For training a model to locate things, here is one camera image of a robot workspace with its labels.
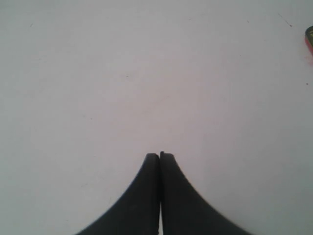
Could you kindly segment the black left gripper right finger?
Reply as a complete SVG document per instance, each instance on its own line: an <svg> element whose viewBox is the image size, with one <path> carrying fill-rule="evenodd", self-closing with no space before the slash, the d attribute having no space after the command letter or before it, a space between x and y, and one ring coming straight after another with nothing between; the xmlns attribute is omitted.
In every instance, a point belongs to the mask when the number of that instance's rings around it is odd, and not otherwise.
<svg viewBox="0 0 313 235"><path fill-rule="evenodd" d="M171 153L160 153L160 202L165 235L248 235L210 206L189 183Z"/></svg>

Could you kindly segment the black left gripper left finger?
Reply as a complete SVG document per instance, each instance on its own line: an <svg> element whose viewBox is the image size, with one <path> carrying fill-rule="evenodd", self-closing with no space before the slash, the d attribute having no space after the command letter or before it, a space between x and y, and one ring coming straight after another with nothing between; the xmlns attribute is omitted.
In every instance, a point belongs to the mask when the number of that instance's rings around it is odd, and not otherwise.
<svg viewBox="0 0 313 235"><path fill-rule="evenodd" d="M160 214L160 164L155 153L146 155L123 195L80 235L157 235Z"/></svg>

